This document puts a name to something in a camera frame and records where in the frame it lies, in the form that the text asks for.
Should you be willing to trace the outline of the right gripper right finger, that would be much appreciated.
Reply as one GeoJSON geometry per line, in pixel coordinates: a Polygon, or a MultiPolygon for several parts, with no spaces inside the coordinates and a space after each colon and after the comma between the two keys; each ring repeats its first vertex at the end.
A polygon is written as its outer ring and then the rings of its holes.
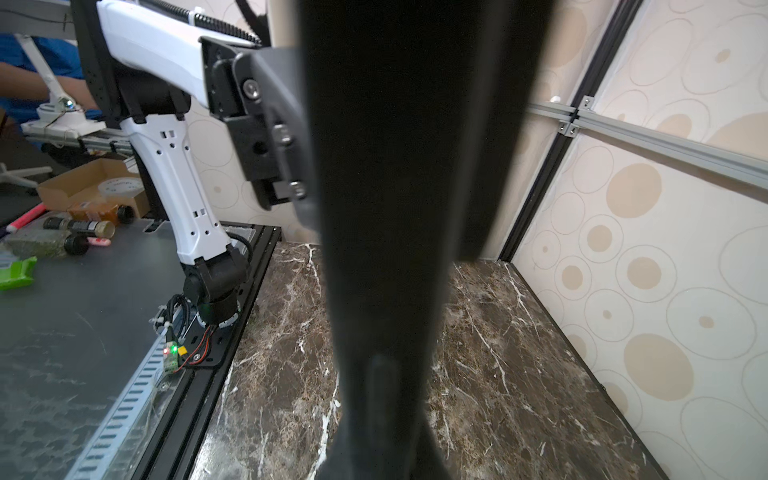
{"type": "Polygon", "coordinates": [[[425,416],[421,419],[416,445],[416,479],[450,479],[450,472],[444,464],[442,453],[425,416]]]}

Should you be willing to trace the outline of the phone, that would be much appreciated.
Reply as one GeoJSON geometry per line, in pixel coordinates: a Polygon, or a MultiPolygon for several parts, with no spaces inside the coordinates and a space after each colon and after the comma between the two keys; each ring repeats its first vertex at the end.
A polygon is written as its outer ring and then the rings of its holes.
{"type": "Polygon", "coordinates": [[[298,4],[352,479],[416,479],[449,271],[494,224],[553,9],[298,4]]]}

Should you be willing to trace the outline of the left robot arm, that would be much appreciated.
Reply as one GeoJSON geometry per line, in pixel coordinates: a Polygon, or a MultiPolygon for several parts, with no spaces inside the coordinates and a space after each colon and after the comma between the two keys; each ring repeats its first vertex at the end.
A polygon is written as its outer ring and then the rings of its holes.
{"type": "Polygon", "coordinates": [[[299,52],[162,1],[74,1],[83,72],[128,136],[167,214],[184,294],[217,325],[238,310],[249,261],[216,218],[194,165],[192,102],[223,122],[264,209],[291,203],[316,229],[317,192],[299,52]]]}

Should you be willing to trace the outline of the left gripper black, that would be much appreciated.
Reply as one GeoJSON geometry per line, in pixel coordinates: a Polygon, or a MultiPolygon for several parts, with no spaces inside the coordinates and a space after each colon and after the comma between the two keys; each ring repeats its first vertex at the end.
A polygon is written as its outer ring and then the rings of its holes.
{"type": "Polygon", "coordinates": [[[290,203],[303,227],[318,229],[314,152],[296,47],[249,48],[200,39],[211,116],[228,130],[259,206],[290,203]]]}

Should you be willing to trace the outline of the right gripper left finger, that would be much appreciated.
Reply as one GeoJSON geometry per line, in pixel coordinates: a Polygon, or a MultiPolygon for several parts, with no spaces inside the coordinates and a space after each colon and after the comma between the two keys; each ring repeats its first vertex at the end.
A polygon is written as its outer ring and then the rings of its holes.
{"type": "Polygon", "coordinates": [[[347,415],[341,417],[333,443],[317,472],[318,480],[350,480],[352,475],[351,426],[347,415]]]}

